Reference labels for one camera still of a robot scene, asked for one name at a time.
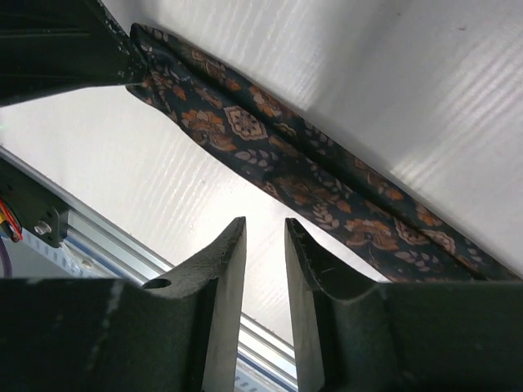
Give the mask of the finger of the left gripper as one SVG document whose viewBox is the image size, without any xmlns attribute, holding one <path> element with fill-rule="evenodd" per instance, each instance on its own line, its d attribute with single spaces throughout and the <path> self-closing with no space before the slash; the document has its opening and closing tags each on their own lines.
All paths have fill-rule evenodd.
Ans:
<svg viewBox="0 0 523 392">
<path fill-rule="evenodd" d="M 101 1 L 1 3 L 1 105 L 86 87 L 133 85 L 141 51 Z"/>
</svg>

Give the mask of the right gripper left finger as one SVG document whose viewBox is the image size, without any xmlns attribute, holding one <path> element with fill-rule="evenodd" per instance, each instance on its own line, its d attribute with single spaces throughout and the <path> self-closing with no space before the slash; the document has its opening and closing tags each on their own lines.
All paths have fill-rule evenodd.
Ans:
<svg viewBox="0 0 523 392">
<path fill-rule="evenodd" d="M 246 220 L 142 285 L 120 278 L 1 282 L 4 391 L 231 391 Z"/>
</svg>

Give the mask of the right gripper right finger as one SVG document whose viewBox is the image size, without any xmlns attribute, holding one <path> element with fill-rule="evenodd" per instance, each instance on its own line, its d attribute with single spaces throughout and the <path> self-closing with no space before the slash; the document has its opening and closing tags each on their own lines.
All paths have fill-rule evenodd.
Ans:
<svg viewBox="0 0 523 392">
<path fill-rule="evenodd" d="M 285 222 L 301 391 L 519 391 L 520 283 L 379 283 Z"/>
</svg>

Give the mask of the dark brown patterned tie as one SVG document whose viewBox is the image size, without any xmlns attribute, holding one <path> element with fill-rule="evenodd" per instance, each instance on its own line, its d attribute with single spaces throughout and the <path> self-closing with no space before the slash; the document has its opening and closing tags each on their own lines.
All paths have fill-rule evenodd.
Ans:
<svg viewBox="0 0 523 392">
<path fill-rule="evenodd" d="M 220 163 L 391 281 L 514 281 L 516 274 L 232 68 L 134 24 L 148 72 L 129 87 Z"/>
</svg>

